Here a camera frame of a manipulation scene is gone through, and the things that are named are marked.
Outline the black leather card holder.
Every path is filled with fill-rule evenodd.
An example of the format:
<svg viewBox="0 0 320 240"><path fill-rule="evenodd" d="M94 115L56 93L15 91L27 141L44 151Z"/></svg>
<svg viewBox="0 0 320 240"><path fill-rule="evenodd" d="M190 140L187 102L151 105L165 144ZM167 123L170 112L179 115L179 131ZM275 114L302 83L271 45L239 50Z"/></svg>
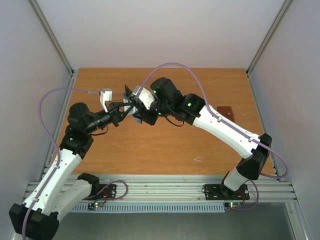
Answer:
<svg viewBox="0 0 320 240"><path fill-rule="evenodd" d="M133 90L131 90L127 85L125 85L124 92L122 93L122 98L123 98L124 103L129 102L129 103L131 103L131 106L135 106L135 103L132 100L132 96L133 96L132 93L133 93ZM138 110L136 110L134 108L134 112L130 116L133 117L133 119L135 120L136 123L141 124L143 122L141 117L134 116L134 114L137 112L138 112Z"/></svg>

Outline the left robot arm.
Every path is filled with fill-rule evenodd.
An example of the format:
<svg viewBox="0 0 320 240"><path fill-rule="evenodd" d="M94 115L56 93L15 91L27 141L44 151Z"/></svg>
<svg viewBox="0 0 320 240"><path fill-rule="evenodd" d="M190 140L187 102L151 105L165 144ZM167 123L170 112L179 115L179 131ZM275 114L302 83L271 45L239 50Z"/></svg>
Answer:
<svg viewBox="0 0 320 240"><path fill-rule="evenodd" d="M35 190L22 204L13 204L9 217L13 228L24 240L51 240L61 220L80 201L100 196L104 201L115 199L111 193L114 182L100 184L99 177L80 174L75 183L61 193L70 174L84 159L96 136L110 124L123 121L134 105L131 102L113 102L105 110L91 112L85 103L71 106L68 126L57 155Z"/></svg>

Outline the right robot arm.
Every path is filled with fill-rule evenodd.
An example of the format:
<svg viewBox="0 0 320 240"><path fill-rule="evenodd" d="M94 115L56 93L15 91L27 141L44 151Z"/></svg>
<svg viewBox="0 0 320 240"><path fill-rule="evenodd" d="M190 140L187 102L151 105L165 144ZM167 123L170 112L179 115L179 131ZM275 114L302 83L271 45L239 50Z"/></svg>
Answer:
<svg viewBox="0 0 320 240"><path fill-rule="evenodd" d="M248 180L257 180L269 157L272 138L257 135L218 113L200 96L182 93L165 77L154 81L150 89L137 86L132 98L137 102L134 117L154 125L159 117L172 116L207 131L233 148L241 160L223 178L218 193L225 200L234 197Z"/></svg>

